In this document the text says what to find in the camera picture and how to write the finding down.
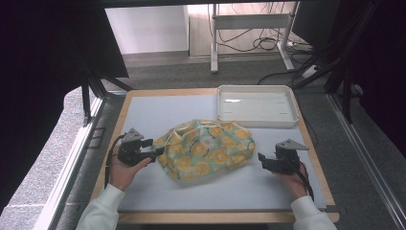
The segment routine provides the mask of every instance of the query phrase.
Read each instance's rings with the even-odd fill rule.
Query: white sleeve
[[[120,203],[124,198],[124,192],[107,184],[99,197],[90,201],[81,214],[77,230],[112,230],[116,229]]]
[[[326,213],[320,212],[309,195],[300,197],[290,205],[295,215],[295,230],[336,230]]]

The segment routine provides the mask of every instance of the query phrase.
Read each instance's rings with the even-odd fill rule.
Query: hand
[[[115,147],[111,157],[110,184],[125,192],[137,171],[145,167],[151,161],[151,158],[144,159],[137,165],[129,167],[119,160],[117,156],[119,149],[120,146]]]
[[[301,164],[300,172],[304,175],[304,177],[306,179],[308,179],[307,171],[305,169],[304,163]],[[294,200],[296,200],[302,196],[307,196],[307,189],[305,188],[305,184],[296,173],[293,173],[290,175],[281,174],[281,173],[275,173],[275,174],[281,178],[281,180],[283,181],[283,184],[287,187],[287,189],[293,195]]]

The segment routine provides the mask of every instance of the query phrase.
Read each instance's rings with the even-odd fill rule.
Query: sleeve cuff
[[[117,189],[116,187],[112,186],[111,184],[107,184],[105,190],[101,192],[98,200],[99,203],[103,206],[111,209],[111,210],[118,210],[119,205],[122,202],[125,196],[125,192]]]
[[[305,219],[307,217],[321,213],[313,203],[310,195],[300,197],[290,205],[295,215],[296,220]]]

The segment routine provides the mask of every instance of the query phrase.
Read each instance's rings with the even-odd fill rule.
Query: drawstring bag
[[[160,165],[170,177],[186,180],[247,163],[255,142],[237,123],[191,120],[170,129],[152,147],[165,147],[157,157]]]

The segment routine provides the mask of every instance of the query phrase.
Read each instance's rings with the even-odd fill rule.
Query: plastic tray
[[[299,121],[292,89],[284,85],[221,85],[218,119],[243,127],[293,127]]]

